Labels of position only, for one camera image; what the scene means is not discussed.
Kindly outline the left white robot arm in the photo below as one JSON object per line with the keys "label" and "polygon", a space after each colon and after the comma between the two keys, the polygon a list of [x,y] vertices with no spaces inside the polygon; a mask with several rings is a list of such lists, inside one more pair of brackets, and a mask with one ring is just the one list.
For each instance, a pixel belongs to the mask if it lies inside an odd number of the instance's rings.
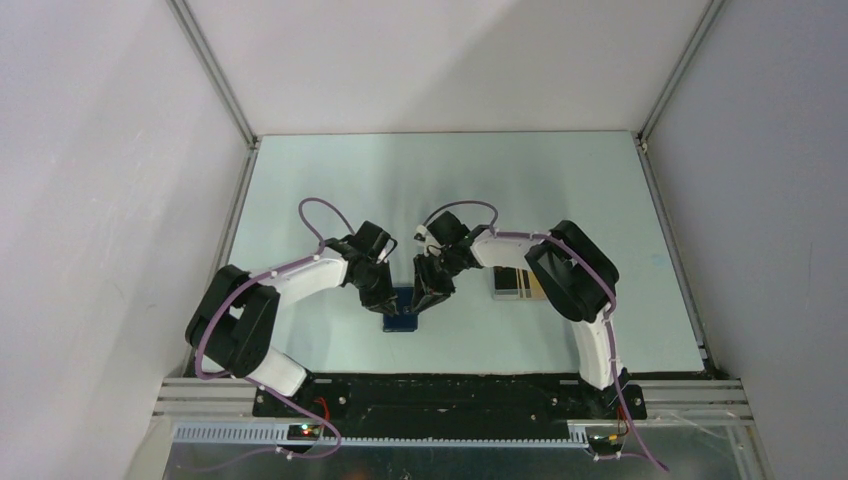
{"label": "left white robot arm", "polygon": [[304,416],[316,403],[310,371],[271,345],[279,308],[318,292],[354,286],[368,311],[398,312],[388,261],[397,241],[365,221],[341,239],[324,241],[312,255],[260,273],[234,265],[213,276],[185,339],[197,361],[209,359],[222,376],[247,379],[278,393],[277,402],[292,416]]}

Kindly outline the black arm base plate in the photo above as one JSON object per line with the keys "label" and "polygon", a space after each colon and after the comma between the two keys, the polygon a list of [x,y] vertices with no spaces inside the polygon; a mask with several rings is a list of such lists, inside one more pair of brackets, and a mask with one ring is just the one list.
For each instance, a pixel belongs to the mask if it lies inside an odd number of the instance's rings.
{"label": "black arm base plate", "polygon": [[640,386],[597,390],[575,373],[314,374],[293,397],[344,437],[564,438],[577,420],[647,417]]}

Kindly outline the blue card holder wallet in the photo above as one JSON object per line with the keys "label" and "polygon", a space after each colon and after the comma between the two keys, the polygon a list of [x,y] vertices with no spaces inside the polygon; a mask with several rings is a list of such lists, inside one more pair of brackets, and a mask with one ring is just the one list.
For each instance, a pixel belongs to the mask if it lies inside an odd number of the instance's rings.
{"label": "blue card holder wallet", "polygon": [[409,285],[396,286],[396,307],[394,315],[383,315],[382,331],[384,333],[413,333],[418,330],[418,314],[410,311],[414,288]]}

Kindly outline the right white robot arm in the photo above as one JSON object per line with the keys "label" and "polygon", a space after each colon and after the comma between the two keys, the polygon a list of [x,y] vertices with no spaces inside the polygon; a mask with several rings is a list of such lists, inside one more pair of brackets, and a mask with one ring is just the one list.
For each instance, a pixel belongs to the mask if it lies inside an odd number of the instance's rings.
{"label": "right white robot arm", "polygon": [[572,221],[544,232],[512,232],[490,225],[469,228],[450,212],[416,229],[422,248],[413,259],[409,310],[421,313],[454,294],[454,279],[472,269],[512,268],[533,274],[554,310],[572,324],[585,411],[606,418],[622,403],[615,382],[623,370],[607,326],[616,308],[620,274]]}

